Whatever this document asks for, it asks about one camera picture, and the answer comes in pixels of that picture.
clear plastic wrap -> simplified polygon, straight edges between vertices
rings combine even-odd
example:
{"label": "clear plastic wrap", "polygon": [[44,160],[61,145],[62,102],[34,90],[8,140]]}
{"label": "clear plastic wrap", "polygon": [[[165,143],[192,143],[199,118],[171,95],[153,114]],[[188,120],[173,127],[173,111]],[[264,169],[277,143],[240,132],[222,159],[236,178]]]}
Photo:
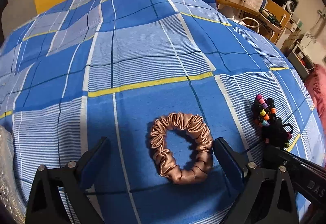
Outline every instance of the clear plastic wrap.
{"label": "clear plastic wrap", "polygon": [[25,223],[26,207],[18,193],[14,169],[12,135],[0,126],[0,199],[18,224]]}

screw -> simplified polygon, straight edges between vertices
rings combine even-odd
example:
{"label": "screw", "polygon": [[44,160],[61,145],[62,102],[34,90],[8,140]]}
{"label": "screw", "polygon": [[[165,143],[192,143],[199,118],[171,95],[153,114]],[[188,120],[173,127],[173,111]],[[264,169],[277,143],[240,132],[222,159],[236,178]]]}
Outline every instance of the screw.
{"label": "screw", "polygon": [[280,169],[281,172],[286,172],[286,168],[285,168],[283,165],[281,165],[281,166],[278,167],[278,168]]}
{"label": "screw", "polygon": [[69,168],[74,168],[76,166],[76,162],[75,161],[71,161],[68,163],[68,167]]}
{"label": "screw", "polygon": [[43,171],[44,169],[45,169],[45,165],[43,164],[37,168],[38,171]]}
{"label": "screw", "polygon": [[257,164],[254,163],[253,161],[249,162],[248,163],[248,166],[249,166],[249,168],[252,168],[252,169],[256,169],[257,168]]}

scrunchie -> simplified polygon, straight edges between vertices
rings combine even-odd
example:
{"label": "scrunchie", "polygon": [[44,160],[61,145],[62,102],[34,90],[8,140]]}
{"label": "scrunchie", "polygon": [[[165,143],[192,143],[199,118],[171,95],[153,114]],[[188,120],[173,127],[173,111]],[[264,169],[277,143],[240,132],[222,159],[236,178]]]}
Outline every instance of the scrunchie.
{"label": "scrunchie", "polygon": [[[198,154],[191,170],[181,170],[167,148],[166,131],[174,129],[186,130],[186,134],[197,143]],[[153,159],[159,165],[160,176],[167,177],[174,184],[200,183],[207,178],[213,166],[213,138],[199,115],[171,113],[167,117],[161,116],[152,126],[150,144],[155,151]]]}

blue checkered fabric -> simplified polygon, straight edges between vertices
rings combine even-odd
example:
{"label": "blue checkered fabric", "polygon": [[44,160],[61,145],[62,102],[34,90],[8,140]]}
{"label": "blue checkered fabric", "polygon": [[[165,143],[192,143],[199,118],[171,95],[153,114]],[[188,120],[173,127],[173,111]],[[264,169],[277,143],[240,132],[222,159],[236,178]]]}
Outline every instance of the blue checkered fabric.
{"label": "blue checkered fabric", "polygon": [[[235,151],[255,146],[248,158],[259,163],[256,94],[293,125],[288,151],[324,165],[321,123],[295,69],[204,1],[66,0],[11,33],[0,48],[0,124],[14,136],[25,202],[40,164],[62,167],[105,136],[108,161],[87,195],[107,223],[219,223],[237,193],[217,160],[205,182],[173,185],[157,173],[148,132],[161,115],[199,114]],[[191,142],[170,131],[167,144],[188,169]],[[297,204],[302,216],[309,202]]]}

pink blanket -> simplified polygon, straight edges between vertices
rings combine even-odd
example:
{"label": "pink blanket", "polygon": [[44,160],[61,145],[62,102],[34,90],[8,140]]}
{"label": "pink blanket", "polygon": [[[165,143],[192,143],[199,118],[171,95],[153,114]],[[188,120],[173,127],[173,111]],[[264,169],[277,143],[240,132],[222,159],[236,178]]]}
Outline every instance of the pink blanket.
{"label": "pink blanket", "polygon": [[315,65],[315,71],[304,82],[314,104],[326,134],[326,68]]}

